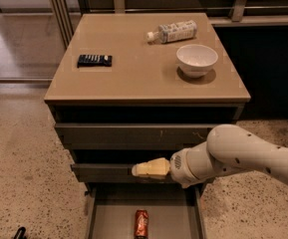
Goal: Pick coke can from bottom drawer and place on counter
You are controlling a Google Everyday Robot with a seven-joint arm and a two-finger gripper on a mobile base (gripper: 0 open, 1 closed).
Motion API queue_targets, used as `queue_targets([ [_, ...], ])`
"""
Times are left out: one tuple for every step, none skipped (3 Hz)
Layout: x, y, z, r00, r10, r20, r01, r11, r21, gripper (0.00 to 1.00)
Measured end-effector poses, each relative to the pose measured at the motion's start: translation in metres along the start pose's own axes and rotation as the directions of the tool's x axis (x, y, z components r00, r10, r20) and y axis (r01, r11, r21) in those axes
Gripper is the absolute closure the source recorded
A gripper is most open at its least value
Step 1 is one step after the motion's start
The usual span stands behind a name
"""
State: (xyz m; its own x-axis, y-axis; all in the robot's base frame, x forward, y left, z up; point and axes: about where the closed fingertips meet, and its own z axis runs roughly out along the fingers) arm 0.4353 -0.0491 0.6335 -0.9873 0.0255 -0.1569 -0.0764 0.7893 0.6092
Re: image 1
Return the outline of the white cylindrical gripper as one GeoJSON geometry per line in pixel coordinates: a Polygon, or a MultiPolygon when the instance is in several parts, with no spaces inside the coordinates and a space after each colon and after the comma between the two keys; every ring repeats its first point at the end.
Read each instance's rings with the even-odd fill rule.
{"type": "Polygon", "coordinates": [[[170,164],[164,157],[138,163],[132,168],[132,175],[153,179],[165,179],[170,171],[173,181],[182,188],[204,182],[215,175],[214,158],[207,151],[206,143],[176,152],[170,164]]]}

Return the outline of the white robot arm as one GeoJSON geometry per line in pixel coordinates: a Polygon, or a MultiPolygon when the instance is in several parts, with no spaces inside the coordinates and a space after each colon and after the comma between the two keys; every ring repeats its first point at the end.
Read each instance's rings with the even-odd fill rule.
{"type": "Polygon", "coordinates": [[[214,127],[205,142],[174,153],[170,159],[157,158],[138,163],[132,175],[171,179],[187,188],[210,178],[256,170],[288,185],[288,148],[270,143],[234,125],[214,127]]]}

